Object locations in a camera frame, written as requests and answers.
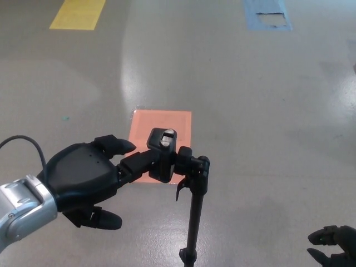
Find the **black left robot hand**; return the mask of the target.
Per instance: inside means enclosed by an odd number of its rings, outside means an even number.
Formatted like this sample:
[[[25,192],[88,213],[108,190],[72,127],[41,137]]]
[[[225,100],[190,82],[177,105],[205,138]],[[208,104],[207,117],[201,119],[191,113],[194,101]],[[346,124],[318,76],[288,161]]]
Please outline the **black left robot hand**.
[[[122,219],[98,206],[119,188],[148,172],[158,152],[135,152],[136,146],[114,135],[73,144],[56,153],[38,174],[55,198],[58,212],[76,227],[117,230]]]

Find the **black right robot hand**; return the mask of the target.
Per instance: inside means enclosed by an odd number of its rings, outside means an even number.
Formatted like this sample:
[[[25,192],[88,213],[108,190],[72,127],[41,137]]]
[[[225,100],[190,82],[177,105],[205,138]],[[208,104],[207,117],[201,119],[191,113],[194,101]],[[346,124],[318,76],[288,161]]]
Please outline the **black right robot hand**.
[[[311,233],[308,240],[313,245],[336,246],[343,252],[326,256],[314,248],[307,248],[307,252],[321,266],[355,266],[355,228],[350,226],[325,226]]]

